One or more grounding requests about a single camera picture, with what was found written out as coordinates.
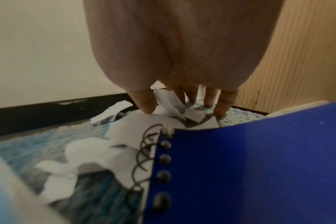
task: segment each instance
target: hand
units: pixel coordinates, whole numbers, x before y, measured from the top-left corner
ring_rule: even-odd
[[[238,87],[261,61],[283,0],[84,0],[94,56],[105,75],[145,113],[157,101],[157,80],[184,102],[224,116]]]

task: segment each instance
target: spiral notebook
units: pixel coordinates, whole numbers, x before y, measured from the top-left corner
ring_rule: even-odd
[[[151,157],[144,224],[336,223],[336,102],[161,133]]]

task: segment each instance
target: notebook spiral binding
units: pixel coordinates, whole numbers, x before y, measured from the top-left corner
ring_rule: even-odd
[[[154,128],[158,128],[160,127],[160,130],[154,133],[149,133],[151,130],[153,130]],[[171,143],[169,141],[162,141],[160,143],[155,143],[154,142],[154,137],[158,136],[160,133],[164,134],[165,136],[167,136],[168,138],[171,138],[173,133],[174,133],[174,129],[173,128],[169,128],[163,124],[155,124],[150,126],[149,128],[147,128],[147,130],[143,133],[142,136],[142,141],[140,143],[140,149],[137,151],[137,155],[136,155],[136,165],[134,166],[134,168],[132,169],[131,172],[131,177],[132,180],[134,181],[133,186],[127,191],[126,196],[125,196],[125,203],[127,205],[127,207],[130,209],[130,211],[132,213],[135,212],[135,208],[133,208],[129,202],[129,197],[130,194],[134,191],[134,189],[136,187],[139,187],[141,192],[143,192],[144,188],[141,186],[142,183],[147,182],[147,181],[158,181],[160,183],[167,183],[171,180],[171,174],[169,171],[167,170],[163,170],[160,171],[157,174],[157,177],[149,177],[140,181],[137,181],[135,179],[135,172],[137,171],[137,169],[142,169],[144,171],[148,171],[146,168],[144,168],[142,165],[148,161],[158,161],[162,164],[169,164],[171,162],[171,157],[168,154],[162,154],[159,158],[151,158],[149,155],[149,152],[151,150],[152,146],[158,146],[160,145],[161,147],[163,147],[164,149],[170,149],[171,148]],[[139,160],[140,154],[145,156],[145,159],[143,160]],[[159,193],[155,196],[154,198],[154,202],[153,202],[153,211],[154,212],[164,212],[169,210],[171,206],[171,198],[169,196],[169,194],[167,193]],[[143,215],[145,211],[142,211],[140,213],[138,213],[137,215]]]

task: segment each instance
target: wall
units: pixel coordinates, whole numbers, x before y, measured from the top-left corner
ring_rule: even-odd
[[[319,100],[336,100],[336,0],[286,0],[235,105],[270,113]]]
[[[0,108],[122,92],[92,56],[82,1],[0,0]]]

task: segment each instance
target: wooden panel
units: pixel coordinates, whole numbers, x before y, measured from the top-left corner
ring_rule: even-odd
[[[262,112],[336,100],[336,0],[286,0],[235,106]]]

